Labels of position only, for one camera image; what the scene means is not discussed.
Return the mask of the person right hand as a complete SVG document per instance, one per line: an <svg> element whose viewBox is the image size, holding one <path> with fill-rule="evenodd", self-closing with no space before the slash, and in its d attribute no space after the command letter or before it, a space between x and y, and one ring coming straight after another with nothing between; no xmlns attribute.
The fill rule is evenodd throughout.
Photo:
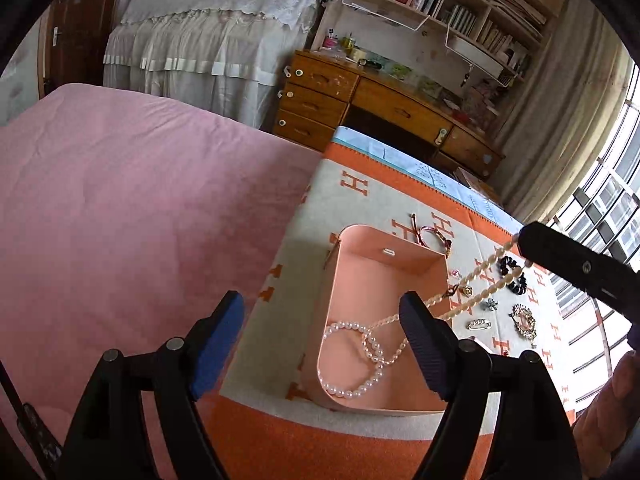
<svg viewBox="0 0 640 480"><path fill-rule="evenodd" d="M629 351L574 425L582 478L599 478L608 470L613 453L624 443L638 418L639 353Z"/></svg>

